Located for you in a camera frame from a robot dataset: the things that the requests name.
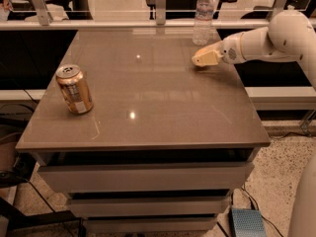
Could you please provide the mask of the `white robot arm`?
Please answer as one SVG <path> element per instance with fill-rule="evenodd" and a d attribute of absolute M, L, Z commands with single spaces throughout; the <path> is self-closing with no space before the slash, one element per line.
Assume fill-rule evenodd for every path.
<path fill-rule="evenodd" d="M 295 61 L 316 89 L 316 33 L 299 11 L 282 11 L 266 27 L 231 35 L 192 57 L 193 64 L 199 67 L 250 60 Z M 287 237 L 316 237 L 316 155 L 301 174 Z"/>

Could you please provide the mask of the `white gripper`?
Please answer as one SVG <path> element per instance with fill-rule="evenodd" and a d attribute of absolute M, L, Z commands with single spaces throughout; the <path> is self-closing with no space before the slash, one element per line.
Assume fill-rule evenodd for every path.
<path fill-rule="evenodd" d="M 221 58 L 230 64 L 244 63 L 246 59 L 242 54 L 242 36 L 242 33 L 233 34 L 224 40 L 207 45 L 205 49 L 197 51 L 192 57 L 193 64 L 198 67 L 218 65 Z"/>

